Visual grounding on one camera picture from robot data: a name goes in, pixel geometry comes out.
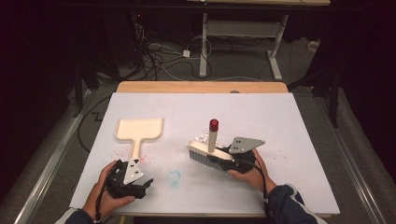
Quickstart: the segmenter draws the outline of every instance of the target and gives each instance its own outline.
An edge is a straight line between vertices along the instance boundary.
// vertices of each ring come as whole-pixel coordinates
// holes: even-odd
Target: brush bristles
[[[190,158],[192,158],[195,161],[198,161],[202,163],[203,165],[207,165],[209,167],[215,168],[217,170],[223,171],[221,166],[218,163],[215,163],[213,161],[210,161],[206,156],[203,156],[199,153],[196,153],[194,151],[190,150]]]

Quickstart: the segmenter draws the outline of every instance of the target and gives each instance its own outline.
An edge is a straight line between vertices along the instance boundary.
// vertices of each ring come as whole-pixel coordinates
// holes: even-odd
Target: table leg
[[[199,66],[199,76],[200,77],[206,77],[206,64],[207,64],[206,38],[207,38],[207,13],[204,13],[204,20],[203,20],[203,27],[202,27],[201,61],[200,61],[200,66]]]
[[[82,83],[81,83],[82,77],[81,77],[79,63],[77,63],[74,68],[74,75],[75,75],[76,111],[75,111],[73,117],[76,118],[82,108]]]
[[[275,39],[275,44],[273,50],[268,50],[267,55],[268,55],[268,60],[270,61],[270,65],[274,74],[274,78],[276,81],[281,81],[282,76],[279,71],[279,67],[276,62],[276,53],[277,50],[279,49],[280,41],[282,40],[282,35],[283,32],[285,31],[286,28],[286,22],[288,21],[289,15],[284,15],[282,17],[282,21],[279,24],[279,27],[277,29],[277,34],[276,34],[276,39]]]

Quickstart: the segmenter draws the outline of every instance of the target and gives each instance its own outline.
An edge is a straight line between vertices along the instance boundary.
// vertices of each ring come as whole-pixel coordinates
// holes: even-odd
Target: gray carpet
[[[216,54],[224,54],[229,49],[219,48],[218,50],[214,50],[212,57],[209,58],[212,69],[212,76],[209,80],[239,77],[223,79],[222,81],[253,81],[246,78],[249,77],[261,81],[274,81],[268,60],[262,57],[263,52],[271,48],[271,44],[271,41],[264,40],[255,47],[250,46],[234,49],[233,52],[226,56],[216,56]],[[293,44],[282,43],[277,55],[277,61],[285,83],[289,84],[304,76],[314,56],[314,53],[306,49],[307,44],[308,41],[304,39],[296,41]],[[178,52],[183,50],[183,48],[179,48],[177,45],[172,45],[171,43],[169,43],[169,46]],[[172,60],[176,56],[164,54],[163,57],[166,57],[166,60]],[[191,62],[193,63],[194,74],[197,75],[198,63],[196,61]],[[128,72],[127,68],[122,69],[123,72]],[[158,74],[158,80],[175,80],[175,77],[183,80],[199,80],[191,75],[191,66],[188,63],[176,64],[166,70],[172,77],[162,70]],[[106,76],[100,75],[100,77],[100,88],[95,93],[89,108],[102,99],[105,99],[117,87],[117,83],[107,79]],[[372,223],[366,212],[366,208],[361,202],[360,195],[356,191],[356,187],[349,176],[346,165],[341,158],[338,149],[340,146],[334,137],[332,127],[329,126],[327,117],[320,110],[318,101],[326,103],[327,100],[312,97],[310,88],[297,88],[293,90],[293,93],[341,210],[340,215],[326,218],[326,220],[328,223]],[[106,112],[107,103],[107,100],[103,101],[92,111],[99,113],[99,119]],[[47,164],[53,149],[59,143],[60,139],[63,138],[67,126],[70,125],[71,115],[74,112],[73,109],[73,105],[71,105],[64,117],[59,121],[57,127],[54,128],[48,139],[32,158],[18,183],[8,194],[0,209],[0,223],[13,223],[17,218],[35,182]],[[100,128],[101,122],[95,121],[95,117],[95,114],[90,113],[81,125],[81,140],[87,148],[91,148],[96,133]],[[393,209],[393,202],[396,199],[394,182],[385,171],[382,163],[364,136],[359,123],[349,110],[347,99],[342,92],[340,94],[338,120],[340,126],[338,132],[343,136],[346,145],[350,149],[350,153],[356,158],[357,165],[363,173],[364,179],[371,187],[374,197],[377,199],[378,206],[383,211],[384,217],[391,223],[390,221],[396,218]],[[87,158],[88,152],[84,150],[78,141],[77,133],[74,133],[56,176],[53,178],[42,202],[37,207],[35,216],[32,216],[33,223],[54,223],[63,214],[70,203]],[[132,218],[127,217],[125,223],[131,222]],[[114,217],[108,223],[120,223],[120,217]]]

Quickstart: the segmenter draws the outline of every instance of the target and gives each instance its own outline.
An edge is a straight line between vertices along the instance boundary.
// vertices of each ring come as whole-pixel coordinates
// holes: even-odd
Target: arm
[[[99,175],[98,182],[93,185],[93,188],[88,196],[87,201],[85,202],[82,209],[74,209],[70,208],[67,212],[64,213],[64,216],[59,219],[56,224],[61,223],[75,223],[75,224],[86,224],[93,223],[95,220],[95,204],[96,199],[98,198],[101,188],[105,183],[106,177],[111,169],[116,165],[116,161],[111,162],[108,166],[106,166],[101,174]],[[102,195],[102,201],[100,203],[100,214],[102,217],[106,217],[110,215],[117,208],[123,207],[128,203],[132,203],[134,201],[134,196],[127,196],[123,198],[114,199],[108,193],[107,190],[104,191]]]
[[[253,153],[257,159],[256,165],[262,168],[265,186],[260,172],[254,168],[245,174],[240,174],[233,170],[228,171],[228,174],[247,182],[251,187],[261,192],[263,192],[265,187],[268,194],[269,207],[273,211],[277,224],[326,223],[304,206],[303,198],[292,185],[277,186],[268,175],[267,168],[259,152],[253,149]]]

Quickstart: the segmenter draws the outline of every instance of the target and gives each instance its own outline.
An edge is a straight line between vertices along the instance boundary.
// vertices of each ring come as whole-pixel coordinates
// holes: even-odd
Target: wooden board
[[[288,92],[282,82],[203,82],[203,81],[126,81],[121,82],[117,92],[157,93],[271,93]]]

